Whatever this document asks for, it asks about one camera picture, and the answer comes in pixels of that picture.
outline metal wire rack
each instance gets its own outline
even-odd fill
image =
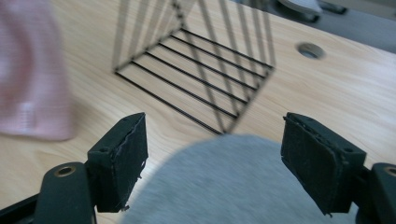
[[[114,74],[209,131],[230,133],[275,70],[269,17],[256,9],[266,3],[249,3],[121,0]]]

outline wooden table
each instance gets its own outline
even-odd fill
[[[61,143],[1,135],[0,208],[38,193],[48,169],[85,161],[91,146],[119,119],[133,113],[147,113],[149,148],[144,178],[133,194],[175,152],[216,137],[111,74],[118,3],[52,3],[63,31],[77,135]],[[277,16],[270,18],[276,71],[235,133],[280,142],[282,116],[292,111],[319,120],[367,151],[368,167],[378,161],[396,163],[396,55]],[[326,56],[317,61],[303,57],[295,48],[300,42],[321,46]],[[115,223],[121,216],[98,214],[98,221]]]

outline black plastic part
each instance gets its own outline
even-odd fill
[[[323,214],[347,213],[366,153],[314,119],[288,113],[282,161]]]
[[[396,223],[396,165],[374,164],[370,172],[369,186],[381,223]]]
[[[0,210],[0,223],[33,223],[38,194]]]
[[[98,212],[125,207],[148,157],[144,113],[120,120],[91,148],[86,167]]]
[[[50,169],[44,175],[34,223],[96,223],[83,163],[65,163]]]

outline gray fabric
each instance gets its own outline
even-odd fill
[[[122,223],[355,223],[323,216],[280,159],[280,145],[225,135],[181,150],[150,179]]]

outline floor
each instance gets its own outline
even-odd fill
[[[276,0],[271,0],[268,11],[333,35],[396,53],[396,21],[349,9],[344,15],[324,10],[317,22],[311,22],[309,16],[277,6]]]

